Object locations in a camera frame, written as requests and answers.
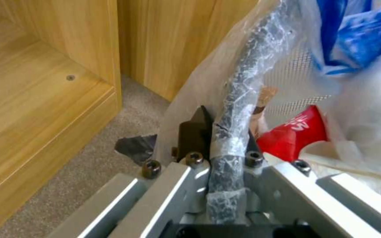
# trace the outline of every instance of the bolt head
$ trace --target bolt head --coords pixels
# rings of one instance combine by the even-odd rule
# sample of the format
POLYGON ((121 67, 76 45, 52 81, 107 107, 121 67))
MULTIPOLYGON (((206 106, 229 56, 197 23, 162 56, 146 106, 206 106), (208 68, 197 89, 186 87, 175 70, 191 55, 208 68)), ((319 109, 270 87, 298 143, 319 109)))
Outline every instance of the bolt head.
POLYGON ((245 155, 245 165, 251 168, 260 167, 263 164, 264 156, 258 151, 248 151, 245 155))
POLYGON ((147 179, 156 178, 161 172, 161 164, 155 160, 148 160, 142 166, 142 175, 147 179))
POLYGON ((304 175, 309 175, 311 172, 311 166, 304 160, 296 160, 292 162, 292 165, 297 168, 304 175))
POLYGON ((198 164, 202 164, 202 162, 204 161, 204 157, 199 152, 189 152, 186 155, 185 160, 186 160, 186 165, 195 166, 198 164))

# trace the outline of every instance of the wooden cabinet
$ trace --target wooden cabinet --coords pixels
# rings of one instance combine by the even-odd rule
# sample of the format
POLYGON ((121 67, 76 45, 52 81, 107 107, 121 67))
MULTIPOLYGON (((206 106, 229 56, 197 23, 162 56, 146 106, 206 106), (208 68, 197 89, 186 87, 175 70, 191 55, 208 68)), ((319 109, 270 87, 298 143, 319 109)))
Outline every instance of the wooden cabinet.
POLYGON ((172 100, 258 0, 119 0, 121 71, 172 100))
POLYGON ((257 1, 0 0, 0 226, 119 112, 120 65, 172 100, 257 1))
POLYGON ((0 0, 0 225, 121 109, 116 0, 0 0))

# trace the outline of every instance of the plastic wrapping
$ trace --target plastic wrapping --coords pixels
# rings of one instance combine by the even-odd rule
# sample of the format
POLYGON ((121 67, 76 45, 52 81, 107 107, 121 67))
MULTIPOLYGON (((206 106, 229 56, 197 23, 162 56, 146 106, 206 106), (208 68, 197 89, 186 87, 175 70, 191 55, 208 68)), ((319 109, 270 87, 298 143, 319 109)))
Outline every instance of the plastic wrapping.
POLYGON ((339 157, 354 168, 381 174, 381 57, 343 82, 342 92, 323 107, 339 157))
POLYGON ((168 108, 156 145, 156 158, 168 163, 179 124, 200 105, 216 118, 210 157, 212 172, 207 213, 213 223, 243 218, 243 160, 249 118, 263 74, 289 50, 299 32, 296 1, 260 1, 192 73, 168 108))

